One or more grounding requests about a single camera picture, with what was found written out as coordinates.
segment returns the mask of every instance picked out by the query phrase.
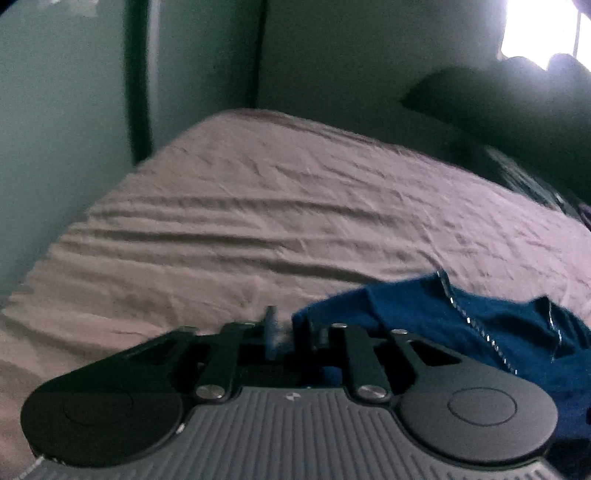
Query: screw head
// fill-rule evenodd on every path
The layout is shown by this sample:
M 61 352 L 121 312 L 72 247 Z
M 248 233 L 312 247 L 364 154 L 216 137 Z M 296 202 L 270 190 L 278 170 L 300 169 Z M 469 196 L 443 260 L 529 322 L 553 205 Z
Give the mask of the screw head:
M 388 392 L 377 385 L 361 385 L 357 389 L 357 395 L 363 400 L 377 401 L 385 399 Z
M 195 395 L 202 400 L 219 400 L 225 394 L 226 391 L 219 385 L 200 385 L 195 391 Z

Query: bed sheet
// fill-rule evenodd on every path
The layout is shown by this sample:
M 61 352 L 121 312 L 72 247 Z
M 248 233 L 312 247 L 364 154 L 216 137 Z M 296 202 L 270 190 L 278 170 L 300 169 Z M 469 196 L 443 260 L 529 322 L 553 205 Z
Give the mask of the bed sheet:
M 0 478 L 42 382 L 180 325 L 217 331 L 445 268 L 476 294 L 548 295 L 591 325 L 591 232 L 402 147 L 267 111 L 216 115 L 130 174 L 0 318 Z

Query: blue garment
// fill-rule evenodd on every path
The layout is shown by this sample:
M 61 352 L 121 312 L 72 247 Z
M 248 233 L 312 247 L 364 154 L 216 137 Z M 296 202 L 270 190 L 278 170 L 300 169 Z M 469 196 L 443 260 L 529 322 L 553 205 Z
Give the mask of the blue garment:
M 455 304 L 495 339 L 518 376 L 553 398 L 558 426 L 548 460 L 568 478 L 582 480 L 591 472 L 591 330 L 548 297 L 526 303 L 479 297 L 452 287 L 440 273 L 367 285 L 309 305 L 293 316 L 293 328 L 297 331 L 309 317 L 316 325 L 359 325 L 371 335 L 405 329 L 506 370 L 474 322 L 468 324 L 451 304 L 450 292 Z

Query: bed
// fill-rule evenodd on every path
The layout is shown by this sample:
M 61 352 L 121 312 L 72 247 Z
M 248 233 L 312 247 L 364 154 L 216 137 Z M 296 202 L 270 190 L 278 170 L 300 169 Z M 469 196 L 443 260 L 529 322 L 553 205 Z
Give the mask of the bed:
M 185 132 L 39 260 L 0 317 L 0 478 L 33 457 L 39 384 L 181 325 L 207 332 L 356 285 L 445 268 L 511 300 L 549 295 L 591 326 L 591 232 L 394 145 L 268 111 Z

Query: gray ribbed surface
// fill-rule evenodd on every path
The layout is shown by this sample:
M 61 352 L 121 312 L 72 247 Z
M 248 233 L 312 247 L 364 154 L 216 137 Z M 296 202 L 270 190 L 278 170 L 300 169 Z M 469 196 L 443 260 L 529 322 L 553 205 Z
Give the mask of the gray ribbed surface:
M 285 396 L 297 392 L 295 401 Z M 109 469 L 44 460 L 27 480 L 555 480 L 544 462 L 511 471 L 447 465 L 410 442 L 383 408 L 351 402 L 343 390 L 244 388 L 222 406 L 195 409 L 157 453 Z

